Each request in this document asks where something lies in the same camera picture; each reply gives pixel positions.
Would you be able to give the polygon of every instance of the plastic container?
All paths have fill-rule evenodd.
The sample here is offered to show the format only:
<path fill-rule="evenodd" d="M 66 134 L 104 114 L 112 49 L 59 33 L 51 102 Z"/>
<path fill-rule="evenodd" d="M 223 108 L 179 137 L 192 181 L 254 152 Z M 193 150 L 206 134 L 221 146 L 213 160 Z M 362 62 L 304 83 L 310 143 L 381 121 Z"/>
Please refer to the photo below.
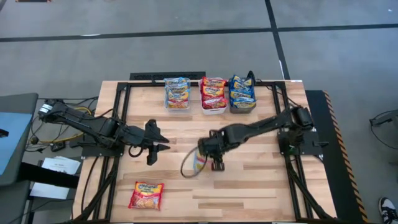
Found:
<path fill-rule="evenodd" d="M 253 88 L 253 99 L 256 99 L 256 93 L 254 92 L 254 85 L 256 84 L 256 78 L 254 77 L 254 74 L 252 71 L 249 71 L 248 75 L 246 78 L 252 78 L 251 86 Z M 228 80 L 228 96 L 229 96 L 229 112 L 231 113 L 250 113 L 256 106 L 254 105 L 252 108 L 235 108 L 232 106 L 232 99 L 231 99 L 231 87 L 232 87 L 232 78 Z"/>
<path fill-rule="evenodd" d="M 199 89 L 201 88 L 201 80 L 199 80 Z M 224 107 L 224 108 L 217 108 L 217 109 L 204 109 L 203 108 L 203 102 L 202 102 L 202 100 L 201 100 L 201 90 L 199 91 L 199 94 L 200 94 L 200 108 L 201 108 L 201 110 L 203 111 L 203 114 L 205 114 L 205 115 L 213 115 L 213 114 L 222 114 L 222 113 L 224 113 L 225 112 L 225 110 L 227 109 L 227 107 L 228 107 L 228 104 L 226 104 L 226 106 Z"/>
<path fill-rule="evenodd" d="M 189 78 L 183 78 L 184 80 L 186 80 L 187 81 L 187 83 L 188 83 L 188 89 L 190 90 L 191 89 L 191 80 L 189 79 Z M 187 111 L 190 111 L 190 107 L 191 107 L 191 92 L 189 92 L 189 95 L 188 95 L 188 107 L 187 108 L 168 108 L 167 107 L 167 101 L 168 101 L 168 96 L 167 96 L 167 91 L 166 91 L 166 86 L 165 86 L 165 98 L 164 98 L 164 108 L 167 110 L 167 111 L 169 111 L 169 112 L 176 112 L 176 113 L 178 113 L 178 112 L 187 112 Z"/>

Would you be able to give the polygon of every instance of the white plastic bin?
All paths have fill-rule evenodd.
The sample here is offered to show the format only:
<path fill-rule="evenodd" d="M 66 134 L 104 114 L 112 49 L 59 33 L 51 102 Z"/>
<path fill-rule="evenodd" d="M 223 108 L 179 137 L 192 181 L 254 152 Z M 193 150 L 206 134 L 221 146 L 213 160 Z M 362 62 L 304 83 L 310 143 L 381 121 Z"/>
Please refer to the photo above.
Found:
<path fill-rule="evenodd" d="M 205 115 L 222 114 L 222 113 L 225 112 L 225 110 L 228 107 L 228 103 L 227 103 L 224 108 L 204 109 L 203 108 L 203 103 L 202 103 L 202 100 L 201 100 L 201 80 L 199 80 L 199 94 L 200 94 L 200 107 L 201 107 L 201 110 L 203 111 L 203 114 L 205 114 Z"/>
<path fill-rule="evenodd" d="M 191 89 L 191 80 L 189 79 L 189 78 L 184 78 L 186 81 L 187 81 L 187 83 L 188 83 L 188 89 L 190 90 Z M 168 111 L 168 112 L 171 112 L 171 113 L 179 113 L 179 112 L 183 112 L 183 113 L 186 113 L 186 112 L 190 112 L 190 108 L 191 108 L 191 92 L 189 92 L 189 96 L 188 96 L 188 107 L 187 108 L 168 108 L 167 107 L 167 92 L 165 92 L 165 99 L 164 99 L 164 108 Z"/>

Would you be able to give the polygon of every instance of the sneaker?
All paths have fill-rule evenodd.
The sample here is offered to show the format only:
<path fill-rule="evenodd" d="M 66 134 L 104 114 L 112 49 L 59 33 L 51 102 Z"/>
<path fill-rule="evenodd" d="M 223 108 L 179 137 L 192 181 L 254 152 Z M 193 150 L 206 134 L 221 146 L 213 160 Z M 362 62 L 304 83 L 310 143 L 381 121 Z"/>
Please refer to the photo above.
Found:
<path fill-rule="evenodd" d="M 379 211 L 381 217 L 383 218 L 384 224 L 398 224 L 398 215 L 396 208 L 388 198 L 380 198 Z"/>

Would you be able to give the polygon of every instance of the white paper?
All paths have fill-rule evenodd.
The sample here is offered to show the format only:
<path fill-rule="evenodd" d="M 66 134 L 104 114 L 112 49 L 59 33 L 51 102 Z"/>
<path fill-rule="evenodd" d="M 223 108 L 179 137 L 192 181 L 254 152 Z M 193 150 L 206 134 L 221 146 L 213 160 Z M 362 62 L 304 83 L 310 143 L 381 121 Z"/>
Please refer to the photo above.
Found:
<path fill-rule="evenodd" d="M 68 159 L 65 157 L 56 158 L 45 158 L 42 167 L 58 172 L 64 172 L 66 174 L 74 175 L 80 166 L 79 161 L 74 161 L 73 159 Z M 66 187 L 56 187 L 49 184 L 35 183 L 33 185 L 30 196 L 34 197 L 47 197 L 47 198 L 57 198 L 66 199 L 69 189 Z"/>

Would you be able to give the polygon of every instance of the butcher block tabletop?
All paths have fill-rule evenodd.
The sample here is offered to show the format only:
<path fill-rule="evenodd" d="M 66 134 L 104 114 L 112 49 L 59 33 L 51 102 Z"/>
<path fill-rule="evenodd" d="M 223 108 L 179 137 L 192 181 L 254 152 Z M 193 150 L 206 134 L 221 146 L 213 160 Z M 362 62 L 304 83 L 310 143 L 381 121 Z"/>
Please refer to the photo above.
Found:
<path fill-rule="evenodd" d="M 96 115 L 113 107 L 118 82 L 103 82 Z M 303 83 L 285 83 L 289 98 L 308 107 Z M 161 134 L 170 140 L 171 149 L 158 153 L 158 160 L 152 166 L 146 165 L 146 151 L 137 158 L 124 153 L 119 163 L 111 222 L 295 221 L 285 161 L 279 154 L 276 131 L 256 136 L 237 149 L 227 152 L 223 156 L 224 172 L 212 172 L 210 166 L 207 166 L 201 174 L 192 179 L 185 179 L 180 174 L 183 158 L 197 145 L 199 138 L 208 137 L 209 130 L 220 129 L 233 123 L 249 124 L 275 115 L 272 92 L 265 86 L 256 86 L 254 91 L 257 107 L 249 114 L 231 114 L 227 109 L 223 114 L 204 115 L 198 87 L 191 87 L 191 110 L 188 113 L 177 114 L 169 113 L 164 108 L 163 87 L 132 87 L 127 124 L 144 128 L 149 119 L 156 119 Z M 121 96 L 121 107 L 123 99 L 124 93 Z M 94 159 L 86 158 L 83 163 L 73 204 L 75 217 L 81 213 L 83 189 Z M 323 209 L 335 217 L 336 212 L 323 164 L 314 156 L 302 156 L 302 160 L 309 191 Z M 86 190 L 84 207 L 97 191 L 102 161 L 103 158 L 100 157 L 94 166 Z M 108 171 L 112 163 L 112 160 L 109 160 Z M 184 169 L 187 172 L 193 169 L 193 158 L 188 159 Z M 160 210 L 128 209 L 136 181 L 165 184 Z M 299 189 L 297 192 L 301 214 L 306 217 L 302 194 Z M 100 218 L 104 217 L 107 198 L 106 192 L 102 199 Z"/>

